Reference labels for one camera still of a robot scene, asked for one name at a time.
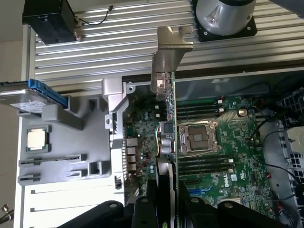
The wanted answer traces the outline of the metal CPU socket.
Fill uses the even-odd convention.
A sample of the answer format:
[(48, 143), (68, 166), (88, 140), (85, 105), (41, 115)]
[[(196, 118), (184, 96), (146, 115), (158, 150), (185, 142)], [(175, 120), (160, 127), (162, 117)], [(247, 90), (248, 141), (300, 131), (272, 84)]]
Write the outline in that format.
[(210, 120), (179, 124), (180, 154), (189, 157), (221, 150), (216, 132), (218, 126), (218, 122)]

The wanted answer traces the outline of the green RAM stick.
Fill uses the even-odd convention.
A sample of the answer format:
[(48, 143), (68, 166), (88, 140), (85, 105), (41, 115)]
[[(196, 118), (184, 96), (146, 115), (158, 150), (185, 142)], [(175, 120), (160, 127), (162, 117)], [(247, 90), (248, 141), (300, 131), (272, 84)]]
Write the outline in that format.
[(43, 162), (81, 162), (80, 158), (56, 158), (56, 159), (29, 159), (19, 162), (20, 165), (40, 165)]

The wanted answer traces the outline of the silver CPU chip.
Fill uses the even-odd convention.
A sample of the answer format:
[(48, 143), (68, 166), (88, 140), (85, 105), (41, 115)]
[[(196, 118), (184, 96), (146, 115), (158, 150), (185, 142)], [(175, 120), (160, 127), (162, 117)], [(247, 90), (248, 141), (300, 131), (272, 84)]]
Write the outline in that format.
[(26, 151), (31, 153), (42, 153), (50, 151), (49, 129), (32, 128), (27, 131)]

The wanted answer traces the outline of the black box on table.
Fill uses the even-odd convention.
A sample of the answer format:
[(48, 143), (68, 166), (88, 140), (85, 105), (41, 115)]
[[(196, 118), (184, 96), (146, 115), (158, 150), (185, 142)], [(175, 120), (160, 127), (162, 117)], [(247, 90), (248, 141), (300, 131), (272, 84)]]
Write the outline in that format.
[(67, 0), (25, 0), (22, 24), (46, 45), (75, 42), (75, 15)]

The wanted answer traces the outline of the silver hard disk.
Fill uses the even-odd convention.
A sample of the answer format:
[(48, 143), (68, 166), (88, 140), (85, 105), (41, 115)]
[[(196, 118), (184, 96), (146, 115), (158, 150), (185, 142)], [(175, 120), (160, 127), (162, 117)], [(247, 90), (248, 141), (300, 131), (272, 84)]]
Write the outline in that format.
[(39, 114), (48, 103), (39, 92), (30, 89), (27, 81), (0, 82), (0, 104), (12, 106), (22, 112)]

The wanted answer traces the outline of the open metal PC case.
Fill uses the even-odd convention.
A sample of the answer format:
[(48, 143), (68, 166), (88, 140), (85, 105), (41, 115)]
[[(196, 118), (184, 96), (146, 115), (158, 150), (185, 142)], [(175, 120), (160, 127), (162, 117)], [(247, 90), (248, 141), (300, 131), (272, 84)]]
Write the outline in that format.
[[(276, 217), (273, 219), (284, 224), (285, 228), (304, 228), (304, 183), (297, 180), (290, 167), (285, 147), (285, 131), (281, 122), (283, 115), (295, 117), (296, 114), (288, 108), (279, 106), (278, 102), (300, 88), (304, 88), (304, 71), (294, 74), (243, 74), (218, 78), (193, 78), (189, 72), (185, 72), (183, 78), (179, 78), (179, 73), (175, 73), (176, 102), (235, 96), (252, 100), (257, 123), (255, 133), (258, 134), (262, 146), (263, 164), (271, 175), (268, 180), (271, 192), (267, 200), (274, 205)], [(124, 163), (124, 122), (132, 111), (132, 99), (135, 96), (145, 98), (149, 95), (156, 99), (150, 83), (127, 84), (128, 107), (123, 114)]]

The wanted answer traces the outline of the grey plastic parts rack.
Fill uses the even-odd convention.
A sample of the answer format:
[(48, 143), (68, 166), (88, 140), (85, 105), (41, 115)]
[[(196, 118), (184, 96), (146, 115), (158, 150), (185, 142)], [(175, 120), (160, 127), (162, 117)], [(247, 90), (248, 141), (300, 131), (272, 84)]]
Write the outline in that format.
[[(68, 107), (47, 102), (39, 114), (22, 112), (17, 181), (21, 186), (106, 179), (120, 187), (124, 181), (123, 113), (128, 107), (126, 84), (107, 79), (94, 95), (66, 96)], [(49, 129), (49, 152), (26, 151), (27, 131)], [(22, 160), (80, 158), (80, 162), (43, 162), (20, 165)]]

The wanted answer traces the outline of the green Dell motherboard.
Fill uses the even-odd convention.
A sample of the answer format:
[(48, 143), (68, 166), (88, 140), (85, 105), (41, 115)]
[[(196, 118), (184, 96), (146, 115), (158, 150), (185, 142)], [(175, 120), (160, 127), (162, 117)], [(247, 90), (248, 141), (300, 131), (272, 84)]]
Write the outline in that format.
[[(218, 122), (216, 128), (217, 139), (222, 147), (217, 152), (189, 157), (218, 157), (224, 156), (234, 159), (233, 173), (212, 173), (205, 175), (179, 176), (184, 183), (186, 181), (200, 181), (197, 185), (186, 185), (187, 191), (191, 189), (206, 189), (210, 191), (202, 195), (191, 195), (200, 197), (210, 205), (216, 207), (219, 203), (230, 200), (235, 197), (242, 197), (246, 200), (244, 206), (262, 213), (270, 218), (275, 218), (276, 213), (272, 202), (267, 200), (271, 192), (269, 179), (271, 175), (266, 171), (263, 164), (263, 151), (258, 134), (255, 133), (257, 126), (256, 114), (252, 100), (247, 97), (219, 97), (222, 98), (225, 111), (218, 118), (199, 118), (199, 119), (177, 119), (177, 148), (179, 159), (188, 158), (180, 154), (179, 145), (179, 124), (184, 122), (196, 122), (201, 120), (210, 120)], [(155, 114), (165, 114), (165, 109), (155, 109), (154, 104), (163, 104), (149, 95), (145, 98), (135, 96), (132, 99), (132, 111), (124, 122), (125, 143), (128, 138), (137, 138), (136, 146), (136, 172), (128, 172), (125, 177), (126, 184), (126, 202), (130, 202), (132, 197), (141, 196), (146, 192), (147, 181), (156, 177), (156, 156), (157, 141), (155, 130), (160, 119)], [(207, 107), (177, 108), (183, 109), (213, 109)], [(239, 108), (248, 109), (248, 116), (239, 117), (237, 111)]]

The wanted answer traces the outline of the blue expansion slot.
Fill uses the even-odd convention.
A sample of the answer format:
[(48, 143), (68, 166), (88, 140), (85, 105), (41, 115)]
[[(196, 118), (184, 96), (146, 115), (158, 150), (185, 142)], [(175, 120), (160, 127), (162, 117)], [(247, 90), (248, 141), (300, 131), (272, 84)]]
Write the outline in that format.
[(205, 194), (206, 192), (210, 191), (212, 187), (206, 188), (206, 189), (191, 189), (188, 190), (190, 195), (202, 195)]

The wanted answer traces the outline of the blue plastic disk carrier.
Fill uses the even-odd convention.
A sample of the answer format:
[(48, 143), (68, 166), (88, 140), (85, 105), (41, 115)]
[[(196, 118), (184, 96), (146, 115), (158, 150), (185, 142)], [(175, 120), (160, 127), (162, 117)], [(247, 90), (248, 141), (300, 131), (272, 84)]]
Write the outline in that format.
[(55, 90), (38, 80), (29, 79), (28, 88), (38, 91), (44, 97), (51, 98), (52, 100), (54, 100), (65, 108), (68, 107), (68, 98), (62, 96), (60, 93), (56, 92)]

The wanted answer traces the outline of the light grey plastic bracket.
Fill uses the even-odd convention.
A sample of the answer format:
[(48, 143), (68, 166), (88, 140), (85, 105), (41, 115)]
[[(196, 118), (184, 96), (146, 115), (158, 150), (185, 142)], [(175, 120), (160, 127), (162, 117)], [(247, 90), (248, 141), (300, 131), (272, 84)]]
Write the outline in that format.
[(304, 153), (304, 126), (288, 129), (286, 138), (289, 152)]

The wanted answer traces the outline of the silver metal disk bay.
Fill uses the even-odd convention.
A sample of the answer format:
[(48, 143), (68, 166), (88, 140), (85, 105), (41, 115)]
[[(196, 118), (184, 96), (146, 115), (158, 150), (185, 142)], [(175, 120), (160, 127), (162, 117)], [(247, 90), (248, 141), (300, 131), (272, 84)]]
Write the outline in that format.
[(304, 88), (288, 94), (278, 102), (278, 105), (288, 108), (296, 114), (295, 117), (291, 117), (289, 114), (283, 115), (281, 122), (285, 131), (285, 147), (290, 167), (297, 180), (304, 183), (304, 153), (289, 152), (286, 142), (286, 131), (288, 129), (304, 126)]

